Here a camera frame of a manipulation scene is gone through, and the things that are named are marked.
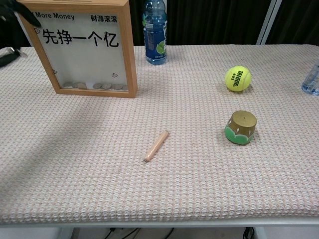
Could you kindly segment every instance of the clear plastic bottle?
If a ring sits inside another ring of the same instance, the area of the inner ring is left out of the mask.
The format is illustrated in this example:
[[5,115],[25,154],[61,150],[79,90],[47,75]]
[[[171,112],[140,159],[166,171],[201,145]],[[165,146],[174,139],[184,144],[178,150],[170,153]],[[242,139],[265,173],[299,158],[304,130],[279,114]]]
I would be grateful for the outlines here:
[[153,65],[166,61],[167,17],[163,0],[146,0],[143,14],[146,59]]
[[319,60],[305,78],[305,81],[301,85],[301,89],[307,94],[319,96]]

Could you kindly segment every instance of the yellow tennis ball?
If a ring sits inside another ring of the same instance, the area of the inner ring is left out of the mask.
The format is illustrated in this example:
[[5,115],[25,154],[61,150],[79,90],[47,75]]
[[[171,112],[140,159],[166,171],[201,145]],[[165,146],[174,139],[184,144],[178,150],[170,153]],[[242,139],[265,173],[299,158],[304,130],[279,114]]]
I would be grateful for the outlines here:
[[249,86],[251,78],[252,75],[246,67],[234,66],[226,73],[225,82],[231,91],[243,91]]

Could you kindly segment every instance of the textured white tablecloth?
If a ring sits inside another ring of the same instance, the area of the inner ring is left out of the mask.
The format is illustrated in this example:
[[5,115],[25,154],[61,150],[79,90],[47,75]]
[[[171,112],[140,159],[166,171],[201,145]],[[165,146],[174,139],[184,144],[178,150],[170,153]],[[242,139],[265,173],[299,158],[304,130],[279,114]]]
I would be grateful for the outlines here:
[[[24,50],[0,69],[1,224],[319,216],[319,97],[300,89],[319,47],[170,46],[162,66],[136,47],[135,99],[57,95]],[[223,133],[237,110],[258,118],[246,146]]]

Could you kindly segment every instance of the black glove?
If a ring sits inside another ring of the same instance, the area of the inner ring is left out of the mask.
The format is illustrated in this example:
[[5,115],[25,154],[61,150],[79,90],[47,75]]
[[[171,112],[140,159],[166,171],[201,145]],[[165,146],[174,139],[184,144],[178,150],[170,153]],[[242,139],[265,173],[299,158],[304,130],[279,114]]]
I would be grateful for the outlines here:
[[23,4],[16,0],[0,0],[0,21],[2,25],[6,24],[13,31],[10,53],[0,57],[0,68],[11,63],[21,55],[20,46],[23,35],[21,35],[21,31],[19,30],[20,26],[14,12],[20,13],[30,24],[41,27],[40,22]]

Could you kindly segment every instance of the black cable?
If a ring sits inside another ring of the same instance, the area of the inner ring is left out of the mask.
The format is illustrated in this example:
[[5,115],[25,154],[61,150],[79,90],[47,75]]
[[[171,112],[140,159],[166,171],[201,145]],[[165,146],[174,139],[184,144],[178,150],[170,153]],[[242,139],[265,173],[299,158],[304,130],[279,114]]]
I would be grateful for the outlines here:
[[138,228],[135,228],[133,231],[131,231],[129,234],[127,234],[125,237],[123,237],[122,239],[125,239],[127,237],[129,237],[132,233],[136,232]]
[[173,231],[174,231],[174,228],[172,228],[172,229],[170,230],[170,232],[167,234],[167,236],[166,236],[164,239],[169,238],[170,234],[171,234]]
[[110,234],[111,234],[112,232],[114,232],[114,231],[115,231],[115,228],[110,228],[109,234],[107,234],[107,236],[106,236],[104,239],[108,238],[108,237],[110,236]]
[[[249,236],[250,229],[252,230],[252,233],[251,233],[251,236],[249,238],[248,236]],[[244,234],[243,234],[243,239],[252,239],[252,238],[254,238],[254,234],[255,234],[254,228],[246,228],[244,231]]]

